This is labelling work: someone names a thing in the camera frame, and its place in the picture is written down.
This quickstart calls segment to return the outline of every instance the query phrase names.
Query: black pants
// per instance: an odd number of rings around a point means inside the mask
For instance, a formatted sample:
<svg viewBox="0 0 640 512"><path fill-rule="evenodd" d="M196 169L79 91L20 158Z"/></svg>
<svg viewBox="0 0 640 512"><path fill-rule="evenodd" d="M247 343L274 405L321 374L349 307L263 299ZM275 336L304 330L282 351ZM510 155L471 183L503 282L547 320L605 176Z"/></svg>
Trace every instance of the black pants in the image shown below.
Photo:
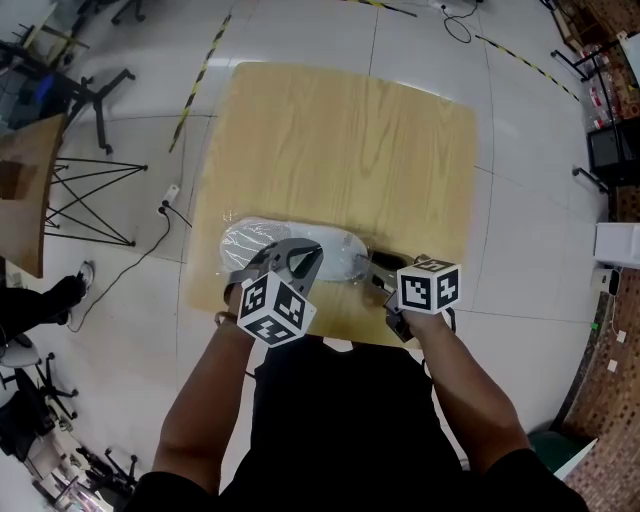
<svg viewBox="0 0 640 512"><path fill-rule="evenodd" d="M0 343L40 324L64 325L86 287L77 276L67 276L51 290L38 293L22 288L0 288Z"/></svg>

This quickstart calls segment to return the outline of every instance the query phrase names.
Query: electrical outlet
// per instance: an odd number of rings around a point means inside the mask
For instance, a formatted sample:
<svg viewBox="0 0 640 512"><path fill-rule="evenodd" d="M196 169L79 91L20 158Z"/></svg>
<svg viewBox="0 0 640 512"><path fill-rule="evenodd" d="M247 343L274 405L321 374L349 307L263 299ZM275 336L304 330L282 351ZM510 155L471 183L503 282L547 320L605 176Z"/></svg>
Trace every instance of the electrical outlet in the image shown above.
<svg viewBox="0 0 640 512"><path fill-rule="evenodd" d="M164 198L160 202L160 206L158 206L158 215L162 216L162 214L160 213L160 208L162 206L165 206L166 204L168 204L169 206L173 206L173 203L175 202L176 197L178 197L179 193L180 187L178 185L172 184L169 187L169 190L167 190L167 193L164 195Z"/></svg>

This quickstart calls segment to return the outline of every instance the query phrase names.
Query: hand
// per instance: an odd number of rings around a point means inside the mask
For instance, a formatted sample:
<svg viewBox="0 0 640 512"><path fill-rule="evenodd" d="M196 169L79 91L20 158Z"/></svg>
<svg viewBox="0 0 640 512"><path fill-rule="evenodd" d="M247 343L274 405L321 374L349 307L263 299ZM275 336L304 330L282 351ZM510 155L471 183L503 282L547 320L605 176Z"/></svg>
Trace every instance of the hand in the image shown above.
<svg viewBox="0 0 640 512"><path fill-rule="evenodd" d="M411 334L420 341L436 334L443 327L449 328L441 313L430 315L428 313L404 310L402 316L409 324Z"/></svg>

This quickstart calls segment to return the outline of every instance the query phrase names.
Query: wooden table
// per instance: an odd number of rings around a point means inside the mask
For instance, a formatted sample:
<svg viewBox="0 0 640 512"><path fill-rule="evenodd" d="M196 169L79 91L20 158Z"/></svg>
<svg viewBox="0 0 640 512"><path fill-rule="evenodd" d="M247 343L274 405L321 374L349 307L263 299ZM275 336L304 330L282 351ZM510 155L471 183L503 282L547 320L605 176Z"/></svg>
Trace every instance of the wooden table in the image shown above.
<svg viewBox="0 0 640 512"><path fill-rule="evenodd" d="M42 277L44 219L64 124L60 114L0 138L0 182L6 185L0 187L5 191L0 256L37 278Z"/></svg>
<svg viewBox="0 0 640 512"><path fill-rule="evenodd" d="M220 237L248 215L331 224L372 247L462 262L474 113L377 78L301 65L237 66L206 156L187 266L188 301L226 309ZM316 281L310 332L400 345L363 287Z"/></svg>

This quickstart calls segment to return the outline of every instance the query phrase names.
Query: white box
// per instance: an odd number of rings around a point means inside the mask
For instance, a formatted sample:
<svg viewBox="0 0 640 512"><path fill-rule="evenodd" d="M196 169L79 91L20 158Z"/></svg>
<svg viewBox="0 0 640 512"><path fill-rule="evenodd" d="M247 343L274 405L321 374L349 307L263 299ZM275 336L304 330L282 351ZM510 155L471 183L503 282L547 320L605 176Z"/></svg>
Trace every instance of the white box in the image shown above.
<svg viewBox="0 0 640 512"><path fill-rule="evenodd" d="M435 315L462 298L461 267L429 259L397 271L398 306Z"/></svg>
<svg viewBox="0 0 640 512"><path fill-rule="evenodd" d="M242 283L238 327L277 347L302 338L316 308L275 272Z"/></svg>

